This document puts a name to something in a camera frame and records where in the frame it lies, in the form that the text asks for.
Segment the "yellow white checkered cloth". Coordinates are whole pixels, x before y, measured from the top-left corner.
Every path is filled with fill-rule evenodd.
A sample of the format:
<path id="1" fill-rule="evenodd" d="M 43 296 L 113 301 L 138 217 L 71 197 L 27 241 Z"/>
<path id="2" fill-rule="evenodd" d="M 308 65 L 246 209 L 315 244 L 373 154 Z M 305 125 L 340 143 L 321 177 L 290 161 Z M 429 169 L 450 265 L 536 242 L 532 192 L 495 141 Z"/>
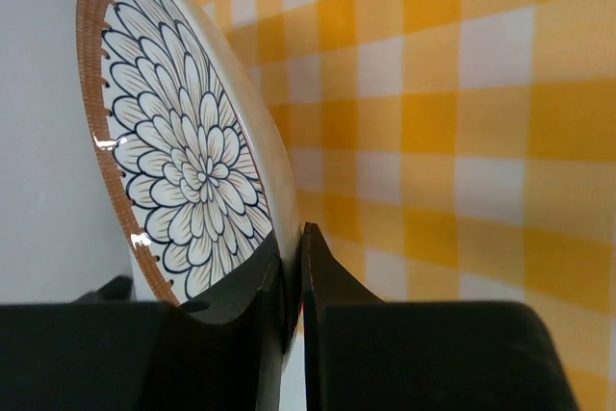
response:
<path id="1" fill-rule="evenodd" d="M 615 0 L 195 0 L 301 217 L 390 299 L 515 299 L 615 406 Z"/>

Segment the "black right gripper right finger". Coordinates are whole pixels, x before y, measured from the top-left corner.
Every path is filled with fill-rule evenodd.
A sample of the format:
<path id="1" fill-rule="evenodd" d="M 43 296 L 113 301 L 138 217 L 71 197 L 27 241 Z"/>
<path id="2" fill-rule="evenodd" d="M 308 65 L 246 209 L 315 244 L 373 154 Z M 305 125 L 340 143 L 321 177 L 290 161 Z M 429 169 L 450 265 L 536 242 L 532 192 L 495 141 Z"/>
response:
<path id="1" fill-rule="evenodd" d="M 304 226 L 301 250 L 306 401 L 309 410 L 333 409 L 331 395 L 350 393 L 360 363 L 360 318 L 383 302 L 334 257 L 319 226 Z"/>

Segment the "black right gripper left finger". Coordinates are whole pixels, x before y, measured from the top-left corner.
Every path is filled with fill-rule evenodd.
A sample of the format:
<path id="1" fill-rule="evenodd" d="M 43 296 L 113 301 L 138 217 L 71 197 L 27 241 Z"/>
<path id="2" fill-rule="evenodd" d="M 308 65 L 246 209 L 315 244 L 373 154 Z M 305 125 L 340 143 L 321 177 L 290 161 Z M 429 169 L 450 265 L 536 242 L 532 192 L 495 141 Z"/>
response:
<path id="1" fill-rule="evenodd" d="M 214 286 L 166 312 L 161 410 L 276 410 L 288 314 L 276 239 Z"/>

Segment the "patterned ceramic bowl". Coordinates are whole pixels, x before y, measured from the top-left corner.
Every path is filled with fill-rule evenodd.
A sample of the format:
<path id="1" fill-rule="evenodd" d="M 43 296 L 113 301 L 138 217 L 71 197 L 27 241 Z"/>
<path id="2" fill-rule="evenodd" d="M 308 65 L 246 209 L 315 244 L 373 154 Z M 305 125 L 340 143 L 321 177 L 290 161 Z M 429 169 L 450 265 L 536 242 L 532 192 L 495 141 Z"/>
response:
<path id="1" fill-rule="evenodd" d="M 295 187 L 275 123 L 229 42 L 193 0 L 77 0 L 76 45 L 136 300 L 176 308 L 273 235 L 289 321 L 283 372 L 301 292 Z"/>

